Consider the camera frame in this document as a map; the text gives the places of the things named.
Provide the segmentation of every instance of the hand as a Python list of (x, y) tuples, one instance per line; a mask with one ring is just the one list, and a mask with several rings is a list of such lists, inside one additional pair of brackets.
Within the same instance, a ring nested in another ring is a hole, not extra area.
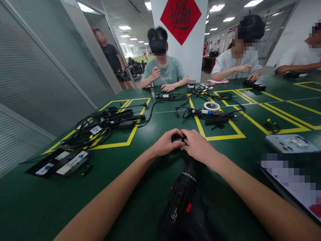
[(256, 81), (256, 80), (258, 80), (259, 77), (260, 77), (260, 75), (259, 75), (258, 73), (256, 73), (256, 72), (254, 72), (253, 74), (251, 74), (251, 75), (247, 78), (247, 80), (248, 80), (248, 81)]
[(252, 65), (241, 65), (241, 66), (235, 67), (235, 71), (245, 74), (245, 73), (249, 72), (252, 69), (252, 67), (253, 67)]
[(160, 70), (158, 69), (157, 66), (155, 66), (151, 72), (151, 76), (152, 76), (152, 81), (157, 80), (161, 75)]
[(156, 143), (152, 145), (150, 149), (152, 149), (157, 156), (165, 156), (174, 149), (185, 146), (185, 142), (172, 142), (172, 137), (174, 134), (179, 134), (181, 137), (184, 137), (183, 133), (179, 129), (175, 128), (165, 132), (165, 134), (162, 135), (161, 138), (156, 141)]
[(174, 84), (166, 84), (166, 85), (162, 85), (160, 90), (162, 92), (170, 92), (176, 89), (176, 86)]
[(195, 160), (209, 166), (209, 164), (215, 161), (217, 157), (222, 156), (222, 154), (216, 151), (214, 147), (212, 147), (212, 145), (196, 130), (181, 130), (181, 132), (186, 135), (189, 143), (189, 146), (183, 146), (181, 147), (181, 150), (187, 151), (187, 153)]

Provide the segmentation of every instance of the red paper sign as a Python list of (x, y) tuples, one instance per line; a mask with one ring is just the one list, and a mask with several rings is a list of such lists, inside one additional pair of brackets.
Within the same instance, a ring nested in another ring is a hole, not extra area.
[(201, 15), (194, 0), (168, 0), (160, 20), (183, 45)]

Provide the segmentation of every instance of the red button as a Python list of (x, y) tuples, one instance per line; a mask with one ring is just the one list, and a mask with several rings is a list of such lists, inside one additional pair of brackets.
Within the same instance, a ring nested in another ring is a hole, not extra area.
[(191, 204), (188, 204), (188, 205), (187, 205), (186, 212), (187, 212), (187, 213), (190, 213), (191, 208), (192, 208), (192, 205), (191, 205)]

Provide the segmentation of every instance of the black t-shirt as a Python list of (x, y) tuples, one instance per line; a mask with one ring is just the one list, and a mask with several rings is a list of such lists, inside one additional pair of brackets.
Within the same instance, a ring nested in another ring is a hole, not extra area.
[(103, 50), (110, 66), (112, 69), (121, 69), (121, 64), (119, 62), (119, 58), (116, 56), (118, 53), (115, 46), (111, 44), (107, 44), (106, 46), (102, 46), (101, 49)]

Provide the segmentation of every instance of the white shirt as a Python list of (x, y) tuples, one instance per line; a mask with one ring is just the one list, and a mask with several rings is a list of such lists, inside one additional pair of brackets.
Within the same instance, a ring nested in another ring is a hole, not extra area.
[(308, 65), (321, 61), (321, 49), (309, 48), (306, 42), (301, 42), (289, 48), (277, 62), (275, 69), (283, 65)]
[[(220, 54), (220, 56), (216, 58), (215, 65), (213, 67), (211, 75), (235, 67), (236, 61), (237, 60), (232, 57), (231, 49), (226, 50), (224, 53)], [(246, 50), (244, 52), (244, 56), (241, 60), (240, 65), (245, 65), (245, 64), (250, 64), (253, 66), (251, 71), (244, 74), (242, 74), (241, 72), (233, 73), (228, 77), (226, 77), (226, 79), (233, 79), (235, 74), (236, 74), (235, 76), (236, 79), (247, 78), (251, 74), (253, 74), (255, 70), (262, 69), (262, 66), (258, 64), (257, 51), (254, 50), (253, 48), (250, 48), (249, 50)]]

